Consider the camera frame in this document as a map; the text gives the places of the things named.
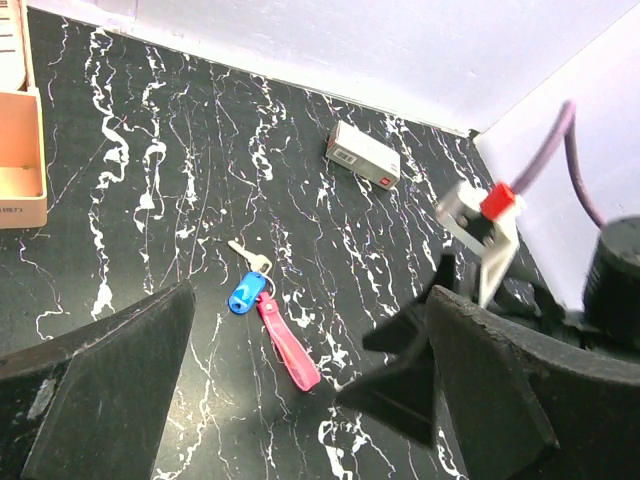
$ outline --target small white box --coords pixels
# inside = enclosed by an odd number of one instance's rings
[[[342,120],[329,136],[327,158],[385,190],[400,180],[400,154]]]

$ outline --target blue tag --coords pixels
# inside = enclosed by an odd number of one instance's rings
[[[266,286],[267,279],[262,274],[247,273],[229,297],[229,308],[238,315],[247,313]]]

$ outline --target white connector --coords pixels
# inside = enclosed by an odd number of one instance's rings
[[[483,308],[493,298],[518,251],[516,216],[524,206],[517,197],[513,206],[490,222],[488,234],[478,238],[477,232],[469,227],[471,221],[482,217],[480,204],[486,196],[482,188],[463,181],[451,189],[436,208],[438,221],[480,257],[478,304]]]

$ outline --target wall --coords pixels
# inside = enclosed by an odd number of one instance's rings
[[[577,102],[582,176],[607,219],[640,212],[640,6],[635,7],[476,143],[495,178],[514,179],[562,101]],[[520,230],[553,291],[581,307],[597,229],[573,193],[561,149],[525,195]]]
[[[412,0],[402,8],[371,0],[29,4],[466,132],[492,125],[637,1]]]

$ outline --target marble countertop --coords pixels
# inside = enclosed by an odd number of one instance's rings
[[[384,361],[362,335],[452,244],[438,198],[461,178],[487,184],[472,143],[61,17],[31,11],[30,24],[50,211],[42,229],[0,234],[0,354],[190,278],[196,317],[153,478],[465,478],[444,403],[430,451],[333,391]],[[396,188],[323,158],[339,119],[401,153]],[[311,394],[257,313],[229,312],[247,271],[233,238],[273,261],[281,310],[322,373]]]

